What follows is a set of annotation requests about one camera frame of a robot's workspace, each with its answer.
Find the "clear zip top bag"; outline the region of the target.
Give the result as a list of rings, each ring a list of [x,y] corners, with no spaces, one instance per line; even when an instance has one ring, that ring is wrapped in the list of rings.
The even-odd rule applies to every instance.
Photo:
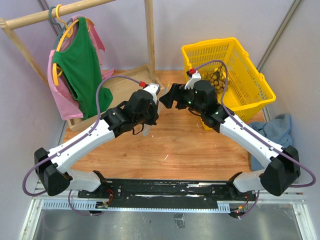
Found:
[[[164,96],[168,91],[169,91],[169,88],[170,88],[171,84],[168,83],[164,89],[160,90],[159,94],[157,95],[157,99],[160,100],[160,97]],[[164,107],[164,105],[159,102],[158,104],[158,109],[157,109],[157,114],[160,115],[160,112],[162,110],[162,108]],[[144,125],[144,129],[142,131],[142,135],[145,137],[147,136],[150,131],[152,130],[152,128],[155,127],[155,125],[147,125],[145,124]]]

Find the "longan fruit bunch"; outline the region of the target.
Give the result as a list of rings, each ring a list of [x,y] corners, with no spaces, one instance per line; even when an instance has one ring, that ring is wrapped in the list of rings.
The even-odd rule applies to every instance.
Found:
[[[227,82],[226,70],[221,62],[209,63],[200,70],[200,73],[202,79],[209,81],[217,94],[222,94],[225,89],[229,90],[231,82],[230,80]]]

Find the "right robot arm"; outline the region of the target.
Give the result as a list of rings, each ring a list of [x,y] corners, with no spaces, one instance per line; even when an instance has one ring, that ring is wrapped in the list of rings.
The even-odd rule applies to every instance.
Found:
[[[261,170],[238,172],[229,179],[227,196],[240,199],[245,192],[266,190],[281,196],[301,175],[299,153],[293,146],[283,147],[268,140],[241,121],[231,110],[225,110],[217,101],[215,89],[208,81],[199,80],[191,89],[174,83],[160,102],[168,109],[176,102],[177,109],[197,112],[209,128],[234,140],[263,166]],[[290,161],[283,155],[293,158]]]

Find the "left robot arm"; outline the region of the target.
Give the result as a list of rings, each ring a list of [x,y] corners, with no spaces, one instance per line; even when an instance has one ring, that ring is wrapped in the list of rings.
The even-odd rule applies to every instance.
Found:
[[[131,132],[137,125],[155,125],[158,115],[158,85],[150,84],[135,91],[128,101],[108,109],[98,123],[92,124],[65,144],[47,151],[34,152],[35,172],[46,193],[56,196],[65,190],[85,190],[96,198],[107,193],[107,185],[98,171],[71,170],[79,159],[98,146],[123,133]]]

